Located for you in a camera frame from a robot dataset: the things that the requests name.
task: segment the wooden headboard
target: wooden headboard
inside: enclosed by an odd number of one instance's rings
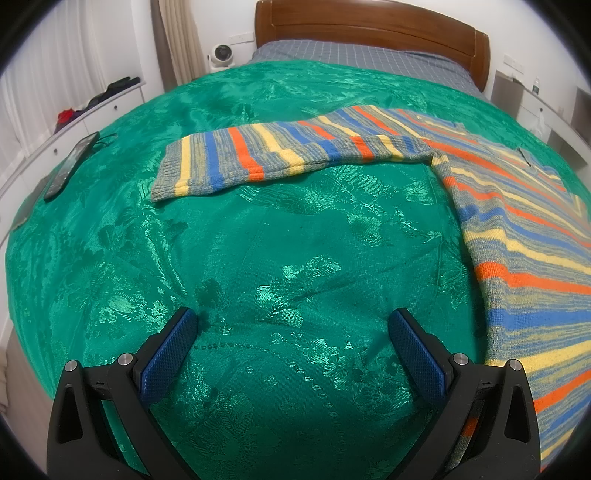
[[[480,91],[491,62],[488,36],[458,20],[391,0],[260,0],[256,46],[286,38],[356,43],[443,55]]]

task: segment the curtain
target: curtain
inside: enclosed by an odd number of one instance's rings
[[[12,127],[6,105],[0,98],[0,187],[24,158],[22,145]]]
[[[158,0],[158,4],[177,84],[192,82],[206,69],[189,0]]]
[[[152,12],[152,29],[154,30],[154,43],[156,45],[160,76],[162,77],[162,86],[165,92],[169,92],[178,86],[178,82],[174,74],[173,58],[170,55],[166,30],[160,13],[160,0],[150,0],[150,10]]]
[[[53,133],[57,115],[106,87],[92,43],[89,0],[63,0],[49,12],[0,77],[0,175]]]

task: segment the blue gripper pad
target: blue gripper pad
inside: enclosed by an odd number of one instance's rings
[[[139,400],[145,408],[164,398],[197,338],[197,316],[187,309],[141,374]]]
[[[443,371],[398,310],[388,318],[390,340],[417,384],[421,396],[442,406],[447,400]]]

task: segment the red cloth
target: red cloth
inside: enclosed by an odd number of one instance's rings
[[[72,118],[72,115],[74,115],[74,110],[71,108],[64,110],[57,116],[57,123],[65,124],[70,118]]]

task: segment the striped sweater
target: striped sweater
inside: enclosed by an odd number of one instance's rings
[[[353,106],[184,137],[167,147],[151,194],[375,161],[430,163],[451,194],[485,299],[486,361],[523,363],[547,465],[591,397],[591,226],[583,202],[530,153],[425,114]]]

